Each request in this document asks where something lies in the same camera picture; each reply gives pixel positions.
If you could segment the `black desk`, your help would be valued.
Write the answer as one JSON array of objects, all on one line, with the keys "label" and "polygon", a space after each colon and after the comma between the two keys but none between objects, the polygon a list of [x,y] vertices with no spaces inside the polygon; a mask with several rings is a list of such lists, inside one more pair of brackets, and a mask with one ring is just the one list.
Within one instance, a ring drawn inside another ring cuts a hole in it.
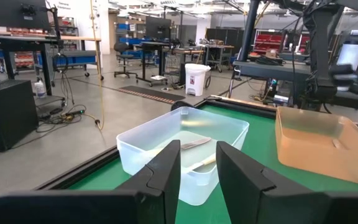
[{"label": "black desk", "polygon": [[6,33],[0,33],[0,50],[3,54],[6,66],[7,77],[11,80],[15,79],[15,70],[13,69],[14,59],[11,58],[13,52],[39,52],[42,58],[42,71],[44,73],[44,85],[48,96],[52,95],[52,87],[54,86],[54,73],[52,59],[57,53],[65,50],[54,52],[52,45],[57,45],[56,37],[38,35],[38,36],[7,36]]},{"label": "black desk", "polygon": [[[142,75],[140,77],[136,77],[136,82],[143,81],[148,83],[150,86],[153,86],[154,82],[165,82],[168,83],[168,78],[166,75],[174,75],[174,72],[166,72],[165,71],[165,58],[166,54],[171,52],[173,54],[179,54],[181,55],[180,58],[180,65],[179,65],[179,71],[178,71],[178,78],[179,80],[175,82],[176,85],[182,86],[186,82],[186,75],[185,75],[185,64],[186,64],[186,56],[187,55],[194,55],[194,54],[202,54],[202,50],[194,50],[194,49],[171,49],[171,45],[165,42],[142,42],[140,44],[141,50],[142,50]],[[155,77],[152,78],[146,78],[146,72],[145,72],[145,54],[148,52],[157,52],[157,58],[159,61],[158,64],[158,77],[162,77],[159,80],[156,80]]]}]

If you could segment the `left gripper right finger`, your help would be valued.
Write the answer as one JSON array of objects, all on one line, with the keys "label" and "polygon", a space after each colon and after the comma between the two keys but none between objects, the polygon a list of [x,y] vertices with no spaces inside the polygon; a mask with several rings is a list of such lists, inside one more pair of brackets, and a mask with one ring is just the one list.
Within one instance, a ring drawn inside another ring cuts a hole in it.
[{"label": "left gripper right finger", "polygon": [[216,165],[232,224],[358,224],[358,192],[315,192],[224,141]]}]

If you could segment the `blue cart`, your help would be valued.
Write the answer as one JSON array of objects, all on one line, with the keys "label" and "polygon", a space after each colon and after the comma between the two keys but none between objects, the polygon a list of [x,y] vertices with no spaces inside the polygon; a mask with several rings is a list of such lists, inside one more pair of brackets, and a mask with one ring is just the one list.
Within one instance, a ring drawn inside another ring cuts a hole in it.
[{"label": "blue cart", "polygon": [[100,54],[95,50],[69,50],[53,56],[52,65],[55,71],[64,72],[69,67],[81,66],[84,76],[89,77],[88,65],[95,65],[96,71],[101,71]]}]

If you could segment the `black computer tower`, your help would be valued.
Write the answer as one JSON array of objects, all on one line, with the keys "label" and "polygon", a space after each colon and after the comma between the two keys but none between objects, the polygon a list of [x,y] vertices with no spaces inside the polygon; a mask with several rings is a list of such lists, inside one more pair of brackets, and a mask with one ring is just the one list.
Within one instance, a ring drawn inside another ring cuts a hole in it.
[{"label": "black computer tower", "polygon": [[29,80],[0,81],[0,151],[6,151],[39,124]]}]

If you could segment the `black monitor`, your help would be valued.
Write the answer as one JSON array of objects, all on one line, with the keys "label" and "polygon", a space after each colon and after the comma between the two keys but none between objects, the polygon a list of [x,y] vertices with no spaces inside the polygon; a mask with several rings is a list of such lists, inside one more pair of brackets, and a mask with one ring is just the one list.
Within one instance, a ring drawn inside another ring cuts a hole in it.
[{"label": "black monitor", "polygon": [[170,19],[147,16],[145,19],[145,36],[151,39],[170,39]]},{"label": "black monitor", "polygon": [[0,0],[0,26],[50,30],[45,0]]}]

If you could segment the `clear plastic bin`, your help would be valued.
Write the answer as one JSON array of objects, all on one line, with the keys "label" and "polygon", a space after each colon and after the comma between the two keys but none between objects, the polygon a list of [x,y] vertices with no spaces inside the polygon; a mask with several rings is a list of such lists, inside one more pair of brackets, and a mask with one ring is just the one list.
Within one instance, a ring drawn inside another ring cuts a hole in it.
[{"label": "clear plastic bin", "polygon": [[[209,121],[211,126],[186,127],[181,121]],[[189,205],[202,205],[217,186],[218,170],[216,161],[191,172],[186,168],[216,154],[216,144],[224,141],[241,149],[249,130],[247,121],[220,114],[181,107],[158,118],[132,128],[117,136],[117,148],[122,168],[134,175],[152,160],[172,140],[182,144],[201,138],[211,138],[205,144],[181,149],[181,182],[179,199]]]}]

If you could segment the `red storage bin rack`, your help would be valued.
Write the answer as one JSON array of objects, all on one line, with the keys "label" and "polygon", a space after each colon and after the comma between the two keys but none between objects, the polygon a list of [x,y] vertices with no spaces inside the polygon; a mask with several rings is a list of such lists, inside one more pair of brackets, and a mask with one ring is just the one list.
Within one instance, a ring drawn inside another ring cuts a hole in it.
[{"label": "red storage bin rack", "polygon": [[264,55],[269,50],[276,53],[305,53],[310,35],[308,31],[295,34],[290,30],[256,29],[251,54]]}]

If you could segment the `gray cart table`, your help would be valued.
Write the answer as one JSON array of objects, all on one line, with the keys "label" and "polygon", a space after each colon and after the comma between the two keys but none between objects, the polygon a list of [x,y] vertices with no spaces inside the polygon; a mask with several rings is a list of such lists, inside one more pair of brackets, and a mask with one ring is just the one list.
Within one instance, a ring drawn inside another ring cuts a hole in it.
[{"label": "gray cart table", "polygon": [[256,62],[235,60],[234,68],[243,76],[257,78],[274,78],[277,80],[305,80],[311,75],[310,67],[304,63],[286,61],[282,66],[263,65]]}]

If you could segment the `cream handled steel knife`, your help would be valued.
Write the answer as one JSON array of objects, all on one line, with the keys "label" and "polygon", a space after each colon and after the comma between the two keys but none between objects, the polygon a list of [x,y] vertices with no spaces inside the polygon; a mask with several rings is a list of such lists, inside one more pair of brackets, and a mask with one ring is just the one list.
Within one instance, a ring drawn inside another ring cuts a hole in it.
[{"label": "cream handled steel knife", "polygon": [[209,121],[181,121],[182,126],[186,127],[205,127],[205,126],[211,126],[212,123]]},{"label": "cream handled steel knife", "polygon": [[186,172],[191,172],[199,167],[206,166],[206,165],[213,163],[215,161],[216,161],[216,155],[212,154],[212,155],[208,156],[207,158],[203,159],[202,161],[197,162],[197,163],[187,167]]}]

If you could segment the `dark upright pole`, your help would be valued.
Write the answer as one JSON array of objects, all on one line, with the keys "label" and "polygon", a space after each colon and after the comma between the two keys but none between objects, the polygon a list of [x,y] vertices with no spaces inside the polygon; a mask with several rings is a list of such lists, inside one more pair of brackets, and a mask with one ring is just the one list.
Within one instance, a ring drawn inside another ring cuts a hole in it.
[{"label": "dark upright pole", "polygon": [[244,28],[243,43],[241,51],[239,52],[238,60],[246,62],[251,47],[251,38],[255,26],[257,17],[257,10],[259,8],[260,0],[250,0],[249,12],[246,19],[246,25]]}]

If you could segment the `black office chair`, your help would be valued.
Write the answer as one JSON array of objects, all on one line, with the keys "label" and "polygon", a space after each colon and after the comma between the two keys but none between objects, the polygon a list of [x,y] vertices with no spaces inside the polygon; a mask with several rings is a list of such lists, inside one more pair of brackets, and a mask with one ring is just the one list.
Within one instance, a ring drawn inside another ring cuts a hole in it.
[{"label": "black office chair", "polygon": [[124,54],[124,52],[129,50],[129,45],[127,43],[125,43],[125,42],[118,42],[118,43],[114,44],[114,50],[117,53],[116,57],[117,57],[118,61],[122,62],[121,64],[120,63],[118,64],[119,66],[122,67],[122,70],[121,71],[115,71],[114,72],[114,78],[116,78],[118,75],[125,75],[127,78],[130,78],[131,75],[134,75],[135,77],[138,77],[137,73],[130,72],[130,71],[127,70],[127,67],[129,66],[127,61],[134,57],[133,55]]}]

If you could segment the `black floor mat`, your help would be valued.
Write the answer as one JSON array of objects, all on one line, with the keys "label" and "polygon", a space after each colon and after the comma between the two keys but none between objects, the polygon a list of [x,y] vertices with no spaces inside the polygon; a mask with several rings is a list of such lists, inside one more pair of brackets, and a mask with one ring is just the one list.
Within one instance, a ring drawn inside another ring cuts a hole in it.
[{"label": "black floor mat", "polygon": [[138,86],[125,86],[117,89],[120,92],[135,95],[143,98],[148,98],[154,101],[173,104],[176,101],[184,100],[184,96],[174,95],[164,91],[157,91],[148,88],[141,88]]}]

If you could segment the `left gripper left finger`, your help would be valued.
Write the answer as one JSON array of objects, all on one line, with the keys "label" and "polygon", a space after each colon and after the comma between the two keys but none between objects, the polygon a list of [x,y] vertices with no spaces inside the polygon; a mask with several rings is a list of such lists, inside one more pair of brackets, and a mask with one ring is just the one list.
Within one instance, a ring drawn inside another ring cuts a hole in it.
[{"label": "left gripper left finger", "polygon": [[0,224],[172,224],[181,178],[179,140],[114,190],[34,190],[0,196]]}]

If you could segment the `white bottle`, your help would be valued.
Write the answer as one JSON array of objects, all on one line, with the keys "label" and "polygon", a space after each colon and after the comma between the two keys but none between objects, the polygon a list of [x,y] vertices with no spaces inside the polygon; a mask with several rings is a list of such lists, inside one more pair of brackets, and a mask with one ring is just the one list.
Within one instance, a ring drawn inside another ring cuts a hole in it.
[{"label": "white bottle", "polygon": [[44,98],[47,95],[45,85],[41,79],[34,83],[35,95],[38,98]]}]

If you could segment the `metal workbench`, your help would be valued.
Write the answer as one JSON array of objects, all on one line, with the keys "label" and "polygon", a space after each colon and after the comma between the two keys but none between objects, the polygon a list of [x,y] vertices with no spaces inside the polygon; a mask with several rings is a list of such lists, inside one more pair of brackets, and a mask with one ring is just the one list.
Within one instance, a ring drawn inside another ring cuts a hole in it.
[{"label": "metal workbench", "polygon": [[231,45],[207,44],[204,46],[203,64],[221,73],[224,68],[230,67],[233,49]]}]

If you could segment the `white trash bin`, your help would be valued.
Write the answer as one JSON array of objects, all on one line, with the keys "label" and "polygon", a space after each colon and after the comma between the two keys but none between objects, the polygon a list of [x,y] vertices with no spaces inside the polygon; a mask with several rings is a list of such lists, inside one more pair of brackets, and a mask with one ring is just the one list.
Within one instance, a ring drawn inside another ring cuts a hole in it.
[{"label": "white trash bin", "polygon": [[210,69],[207,65],[195,63],[187,63],[185,65],[185,93],[187,95],[201,96],[203,94],[206,73]]}]

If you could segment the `silver metal knife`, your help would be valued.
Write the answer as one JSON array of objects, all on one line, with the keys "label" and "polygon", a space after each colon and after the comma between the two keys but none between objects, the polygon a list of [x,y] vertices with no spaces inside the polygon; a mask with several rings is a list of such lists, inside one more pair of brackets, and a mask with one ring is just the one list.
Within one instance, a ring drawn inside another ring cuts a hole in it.
[{"label": "silver metal knife", "polygon": [[187,149],[190,149],[192,147],[196,147],[196,146],[205,144],[205,143],[209,142],[210,140],[211,140],[211,138],[201,138],[201,139],[198,139],[198,140],[195,140],[195,141],[192,141],[192,142],[188,142],[188,143],[182,144],[181,149],[182,150],[187,150]]}]

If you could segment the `green table mat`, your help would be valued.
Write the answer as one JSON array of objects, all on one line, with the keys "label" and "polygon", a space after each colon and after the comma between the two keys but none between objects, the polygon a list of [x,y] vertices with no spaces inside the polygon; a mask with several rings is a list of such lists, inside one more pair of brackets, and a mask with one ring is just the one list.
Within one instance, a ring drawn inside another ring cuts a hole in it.
[{"label": "green table mat", "polygon": [[[247,121],[249,123],[249,130],[241,151],[281,175],[315,191],[333,190],[358,192],[358,184],[282,165],[277,159],[275,121],[273,119],[210,105],[203,106],[201,109]],[[123,171],[121,161],[116,159],[73,184],[69,189],[112,190],[129,177],[130,175]],[[175,224],[230,223],[219,185],[216,186],[207,201],[200,206],[192,206],[181,200],[178,202]]]}]

